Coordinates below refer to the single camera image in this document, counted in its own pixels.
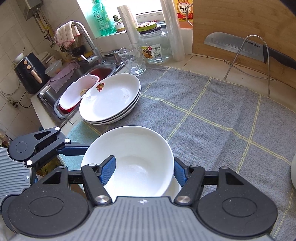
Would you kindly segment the white bowl front pale flowers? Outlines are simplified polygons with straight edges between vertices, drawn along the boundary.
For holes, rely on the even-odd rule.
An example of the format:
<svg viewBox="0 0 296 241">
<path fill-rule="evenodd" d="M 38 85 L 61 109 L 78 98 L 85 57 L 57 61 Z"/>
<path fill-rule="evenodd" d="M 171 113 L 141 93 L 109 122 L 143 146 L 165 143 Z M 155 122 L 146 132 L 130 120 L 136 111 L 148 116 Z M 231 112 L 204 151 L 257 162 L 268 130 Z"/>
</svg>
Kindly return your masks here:
<svg viewBox="0 0 296 241">
<path fill-rule="evenodd" d="M 174 157 L 167 141 L 142 126 L 122 126 L 104 133 L 88 148 L 82 166 L 101 164 L 113 155 L 116 168 L 105 185 L 110 197 L 158 197 L 170 186 Z"/>
</svg>

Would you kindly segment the white plate fruit print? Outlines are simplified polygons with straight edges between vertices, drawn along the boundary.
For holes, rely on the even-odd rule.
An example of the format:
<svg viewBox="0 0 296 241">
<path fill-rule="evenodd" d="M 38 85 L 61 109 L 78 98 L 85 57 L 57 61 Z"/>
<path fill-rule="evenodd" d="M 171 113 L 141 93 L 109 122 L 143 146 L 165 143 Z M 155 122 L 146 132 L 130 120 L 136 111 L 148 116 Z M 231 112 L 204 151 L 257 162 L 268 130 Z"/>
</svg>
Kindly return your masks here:
<svg viewBox="0 0 296 241">
<path fill-rule="evenodd" d="M 128 73 L 97 82 L 83 96 L 79 112 L 89 122 L 105 121 L 126 109 L 140 91 L 140 80 Z"/>
</svg>

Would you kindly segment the white plate with brown stain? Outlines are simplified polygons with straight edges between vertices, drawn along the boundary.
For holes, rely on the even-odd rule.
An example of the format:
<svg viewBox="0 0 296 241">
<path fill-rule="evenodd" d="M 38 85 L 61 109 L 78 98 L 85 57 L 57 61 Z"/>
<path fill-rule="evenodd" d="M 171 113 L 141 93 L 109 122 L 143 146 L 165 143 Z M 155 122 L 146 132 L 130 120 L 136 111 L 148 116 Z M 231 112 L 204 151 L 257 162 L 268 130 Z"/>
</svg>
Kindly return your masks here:
<svg viewBox="0 0 296 241">
<path fill-rule="evenodd" d="M 137 97 L 141 88 L 112 88 L 111 90 L 95 90 L 84 97 L 80 104 L 80 115 L 87 121 L 104 121 L 125 110 Z"/>
</svg>

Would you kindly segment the white bowl small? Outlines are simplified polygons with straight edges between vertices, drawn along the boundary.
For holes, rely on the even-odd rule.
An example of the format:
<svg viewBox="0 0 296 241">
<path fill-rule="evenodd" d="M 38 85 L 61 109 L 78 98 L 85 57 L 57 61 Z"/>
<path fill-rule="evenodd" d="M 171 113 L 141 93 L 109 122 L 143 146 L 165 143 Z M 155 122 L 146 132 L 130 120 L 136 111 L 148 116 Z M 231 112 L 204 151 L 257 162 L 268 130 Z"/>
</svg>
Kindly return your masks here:
<svg viewBox="0 0 296 241">
<path fill-rule="evenodd" d="M 294 188 L 296 188 L 296 154 L 293 156 L 290 166 L 290 177 Z"/>
</svg>

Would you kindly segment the white bowl pink flowers large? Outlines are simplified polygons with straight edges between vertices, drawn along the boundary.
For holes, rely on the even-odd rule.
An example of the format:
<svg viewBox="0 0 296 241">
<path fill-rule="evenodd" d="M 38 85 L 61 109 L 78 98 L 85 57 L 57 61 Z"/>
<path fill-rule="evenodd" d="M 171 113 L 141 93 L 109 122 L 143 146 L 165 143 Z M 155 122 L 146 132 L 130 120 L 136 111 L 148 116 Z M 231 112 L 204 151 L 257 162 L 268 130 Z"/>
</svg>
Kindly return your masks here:
<svg viewBox="0 0 296 241">
<path fill-rule="evenodd" d="M 172 177 L 169 187 L 167 188 L 166 192 L 163 196 L 170 197 L 173 201 L 175 197 L 178 195 L 182 187 L 179 185 L 175 176 Z"/>
</svg>

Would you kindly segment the white colander basket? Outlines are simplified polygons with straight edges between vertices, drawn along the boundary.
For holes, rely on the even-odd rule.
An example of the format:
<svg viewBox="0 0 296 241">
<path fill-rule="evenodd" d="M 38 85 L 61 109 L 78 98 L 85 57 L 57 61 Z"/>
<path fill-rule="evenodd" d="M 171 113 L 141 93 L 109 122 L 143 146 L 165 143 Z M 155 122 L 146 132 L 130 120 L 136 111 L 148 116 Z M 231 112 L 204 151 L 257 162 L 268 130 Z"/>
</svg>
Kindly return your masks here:
<svg viewBox="0 0 296 241">
<path fill-rule="evenodd" d="M 72 109 L 76 106 L 83 96 L 80 96 L 80 92 L 83 89 L 90 89 L 93 87 L 100 78 L 96 75 L 88 74 L 80 77 L 74 83 L 72 83 L 66 91 L 63 93 L 59 100 L 59 105 L 64 110 Z"/>
</svg>

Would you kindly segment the grey and teal checked towel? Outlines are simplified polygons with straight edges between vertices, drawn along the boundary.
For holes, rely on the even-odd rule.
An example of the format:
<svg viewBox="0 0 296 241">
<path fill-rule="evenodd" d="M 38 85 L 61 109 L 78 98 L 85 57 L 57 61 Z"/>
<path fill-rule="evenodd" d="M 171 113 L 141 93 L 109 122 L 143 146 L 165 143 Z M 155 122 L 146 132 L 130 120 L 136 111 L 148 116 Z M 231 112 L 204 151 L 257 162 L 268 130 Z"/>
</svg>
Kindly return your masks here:
<svg viewBox="0 0 296 241">
<path fill-rule="evenodd" d="M 79 121 L 68 137 L 88 145 L 120 126 L 150 128 L 187 165 L 237 171 L 276 204 L 271 236 L 295 240 L 295 113 L 246 87 L 177 68 L 150 64 L 139 80 L 130 114 L 106 126 Z"/>
</svg>

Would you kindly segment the purple rag on sink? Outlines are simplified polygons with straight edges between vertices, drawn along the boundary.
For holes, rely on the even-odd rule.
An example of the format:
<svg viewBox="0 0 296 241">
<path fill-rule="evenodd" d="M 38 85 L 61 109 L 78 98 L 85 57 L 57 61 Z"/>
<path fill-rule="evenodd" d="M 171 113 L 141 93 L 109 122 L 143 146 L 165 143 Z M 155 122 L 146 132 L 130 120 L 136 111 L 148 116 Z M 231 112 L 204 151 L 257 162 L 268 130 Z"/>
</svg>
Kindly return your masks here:
<svg viewBox="0 0 296 241">
<path fill-rule="evenodd" d="M 76 69 L 80 68 L 77 62 L 70 62 L 55 77 L 49 80 L 50 87 L 57 93 L 61 87 L 73 76 Z"/>
</svg>

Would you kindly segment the clear drinking glass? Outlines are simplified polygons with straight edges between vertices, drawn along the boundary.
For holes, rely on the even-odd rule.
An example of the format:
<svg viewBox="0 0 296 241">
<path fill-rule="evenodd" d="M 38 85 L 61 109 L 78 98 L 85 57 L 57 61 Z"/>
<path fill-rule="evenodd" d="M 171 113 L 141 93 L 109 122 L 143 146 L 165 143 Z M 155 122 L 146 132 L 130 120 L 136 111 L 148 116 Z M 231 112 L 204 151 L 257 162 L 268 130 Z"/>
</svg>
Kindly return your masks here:
<svg viewBox="0 0 296 241">
<path fill-rule="evenodd" d="M 130 44 L 127 47 L 122 47 L 117 53 L 130 74 L 138 76 L 145 73 L 145 60 L 139 44 Z"/>
</svg>

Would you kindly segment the pink white dish cloth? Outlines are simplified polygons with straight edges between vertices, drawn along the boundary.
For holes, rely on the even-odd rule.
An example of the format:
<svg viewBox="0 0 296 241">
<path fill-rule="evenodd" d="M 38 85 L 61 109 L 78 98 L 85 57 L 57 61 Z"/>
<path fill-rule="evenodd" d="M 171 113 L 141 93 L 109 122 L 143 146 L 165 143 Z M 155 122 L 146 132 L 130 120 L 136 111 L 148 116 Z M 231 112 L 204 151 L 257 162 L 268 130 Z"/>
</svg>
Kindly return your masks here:
<svg viewBox="0 0 296 241">
<path fill-rule="evenodd" d="M 54 41 L 58 46 L 68 47 L 74 43 L 75 38 L 80 35 L 78 28 L 73 25 L 73 21 L 69 21 L 56 30 Z"/>
</svg>

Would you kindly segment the green dish soap bottle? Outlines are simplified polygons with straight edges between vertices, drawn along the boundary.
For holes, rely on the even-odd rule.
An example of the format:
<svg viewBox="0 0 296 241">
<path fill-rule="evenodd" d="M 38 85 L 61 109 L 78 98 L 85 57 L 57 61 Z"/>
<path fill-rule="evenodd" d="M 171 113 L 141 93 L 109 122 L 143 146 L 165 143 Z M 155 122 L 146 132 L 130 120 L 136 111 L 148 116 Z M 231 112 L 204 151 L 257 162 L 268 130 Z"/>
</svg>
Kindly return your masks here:
<svg viewBox="0 0 296 241">
<path fill-rule="evenodd" d="M 102 36 L 108 36 L 116 33 L 115 23 L 109 18 L 103 3 L 100 0 L 95 0 L 93 2 L 92 14 L 97 22 L 100 34 Z"/>
</svg>

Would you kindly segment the glass jar green lid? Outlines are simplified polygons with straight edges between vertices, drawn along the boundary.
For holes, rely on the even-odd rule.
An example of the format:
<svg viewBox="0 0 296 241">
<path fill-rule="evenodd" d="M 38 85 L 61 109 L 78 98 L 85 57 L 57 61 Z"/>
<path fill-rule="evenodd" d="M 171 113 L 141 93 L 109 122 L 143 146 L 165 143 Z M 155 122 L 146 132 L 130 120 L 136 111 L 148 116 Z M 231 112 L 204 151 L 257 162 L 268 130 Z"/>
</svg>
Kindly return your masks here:
<svg viewBox="0 0 296 241">
<path fill-rule="evenodd" d="M 138 44 L 147 63 L 161 64 L 171 58 L 171 46 L 167 33 L 156 22 L 145 22 L 136 27 Z"/>
</svg>

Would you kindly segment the small potted plant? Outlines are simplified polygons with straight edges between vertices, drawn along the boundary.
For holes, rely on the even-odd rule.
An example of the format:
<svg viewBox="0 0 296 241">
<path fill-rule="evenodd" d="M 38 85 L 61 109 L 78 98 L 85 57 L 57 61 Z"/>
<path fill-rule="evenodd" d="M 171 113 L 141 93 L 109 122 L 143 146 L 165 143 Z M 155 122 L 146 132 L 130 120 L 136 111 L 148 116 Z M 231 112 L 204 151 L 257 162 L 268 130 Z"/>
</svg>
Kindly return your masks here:
<svg viewBox="0 0 296 241">
<path fill-rule="evenodd" d="M 118 15 L 113 16 L 114 22 L 115 22 L 115 29 L 117 33 L 125 31 L 125 26 L 121 20 L 121 18 Z"/>
</svg>

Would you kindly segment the short plastic wrap roll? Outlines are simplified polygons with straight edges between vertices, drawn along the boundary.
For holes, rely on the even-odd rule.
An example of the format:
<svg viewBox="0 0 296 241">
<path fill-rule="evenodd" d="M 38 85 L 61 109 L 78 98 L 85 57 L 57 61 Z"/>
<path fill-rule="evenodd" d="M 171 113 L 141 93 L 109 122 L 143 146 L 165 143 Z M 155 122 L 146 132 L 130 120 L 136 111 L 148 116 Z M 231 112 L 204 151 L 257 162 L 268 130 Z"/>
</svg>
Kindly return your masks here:
<svg viewBox="0 0 296 241">
<path fill-rule="evenodd" d="M 137 44 L 139 39 L 139 33 L 136 30 L 138 22 L 135 15 L 129 10 L 129 8 L 126 5 L 118 6 L 117 10 L 124 24 L 130 42 L 132 44 Z"/>
</svg>

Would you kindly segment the orange cooking wine bottle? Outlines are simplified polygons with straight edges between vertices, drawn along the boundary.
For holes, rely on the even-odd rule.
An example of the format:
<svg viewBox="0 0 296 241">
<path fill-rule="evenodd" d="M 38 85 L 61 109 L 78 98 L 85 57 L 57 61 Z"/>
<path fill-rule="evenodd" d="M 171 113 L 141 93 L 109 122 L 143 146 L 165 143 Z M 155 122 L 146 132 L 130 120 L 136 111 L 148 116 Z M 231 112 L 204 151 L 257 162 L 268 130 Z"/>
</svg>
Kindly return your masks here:
<svg viewBox="0 0 296 241">
<path fill-rule="evenodd" d="M 178 21 L 182 29 L 193 28 L 193 1 L 174 0 Z"/>
</svg>

